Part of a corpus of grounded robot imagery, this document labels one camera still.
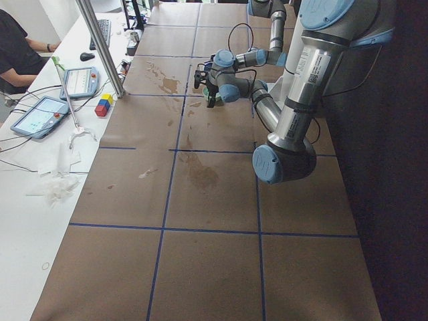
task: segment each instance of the blue joint cap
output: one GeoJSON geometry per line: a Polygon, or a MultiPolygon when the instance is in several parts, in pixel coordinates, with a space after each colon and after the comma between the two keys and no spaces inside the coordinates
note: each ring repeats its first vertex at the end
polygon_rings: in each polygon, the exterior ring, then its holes
{"type": "Polygon", "coordinates": [[[355,0],[308,1],[300,7],[302,25],[308,30],[331,26],[349,11],[355,0]]]}
{"type": "Polygon", "coordinates": [[[263,49],[258,49],[255,53],[255,60],[257,65],[264,65],[266,63],[266,53],[263,49]]]}
{"type": "Polygon", "coordinates": [[[287,62],[287,55],[283,52],[281,53],[281,56],[278,58],[278,61],[276,62],[277,66],[284,67],[287,62]]]}
{"type": "Polygon", "coordinates": [[[241,97],[239,88],[235,85],[226,84],[219,88],[219,94],[224,102],[235,102],[241,97]]]}
{"type": "Polygon", "coordinates": [[[226,49],[220,49],[214,56],[214,64],[219,67],[227,68],[233,65],[235,57],[233,54],[226,49]]]}
{"type": "Polygon", "coordinates": [[[249,0],[248,4],[247,4],[247,12],[249,15],[254,15],[253,14],[253,5],[251,4],[252,2],[253,2],[252,0],[249,0]]]}
{"type": "Polygon", "coordinates": [[[376,45],[376,44],[384,45],[392,40],[393,34],[394,34],[394,28],[378,33],[376,35],[372,35],[370,37],[355,40],[351,42],[350,46],[360,47],[363,45],[376,45]]]}
{"type": "Polygon", "coordinates": [[[268,184],[282,182],[282,166],[275,151],[268,145],[258,146],[253,153],[253,168],[257,177],[268,184]]]}

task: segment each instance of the black shirt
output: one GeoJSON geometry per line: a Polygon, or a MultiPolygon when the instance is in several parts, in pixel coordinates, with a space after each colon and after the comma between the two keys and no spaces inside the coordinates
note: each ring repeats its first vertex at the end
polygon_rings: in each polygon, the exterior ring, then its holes
{"type": "Polygon", "coordinates": [[[0,74],[14,68],[20,75],[38,75],[44,63],[25,40],[25,30],[0,9],[0,74]]]}

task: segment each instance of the person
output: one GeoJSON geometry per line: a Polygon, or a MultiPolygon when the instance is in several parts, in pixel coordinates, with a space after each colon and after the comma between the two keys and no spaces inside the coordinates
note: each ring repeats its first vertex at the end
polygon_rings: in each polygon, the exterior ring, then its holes
{"type": "Polygon", "coordinates": [[[53,52],[59,45],[27,36],[15,19],[0,9],[0,92],[24,93],[49,59],[37,51],[53,52]]]}

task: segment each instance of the white wall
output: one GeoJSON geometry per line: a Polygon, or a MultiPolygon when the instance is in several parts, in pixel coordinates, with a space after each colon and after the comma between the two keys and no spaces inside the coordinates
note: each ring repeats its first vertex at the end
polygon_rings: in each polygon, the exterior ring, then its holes
{"type": "Polygon", "coordinates": [[[0,0],[28,37],[55,43],[63,39],[80,15],[76,0],[0,0]]]}
{"type": "Polygon", "coordinates": [[[80,16],[76,0],[38,0],[60,39],[63,39],[80,16]]]}

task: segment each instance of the crumpled paper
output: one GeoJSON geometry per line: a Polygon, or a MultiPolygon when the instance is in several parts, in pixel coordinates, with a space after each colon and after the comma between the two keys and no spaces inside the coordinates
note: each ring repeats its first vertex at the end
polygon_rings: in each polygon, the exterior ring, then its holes
{"type": "Polygon", "coordinates": [[[27,196],[44,196],[53,207],[59,200],[74,194],[74,189],[79,185],[76,176],[52,177],[34,186],[26,193],[27,196]]]}

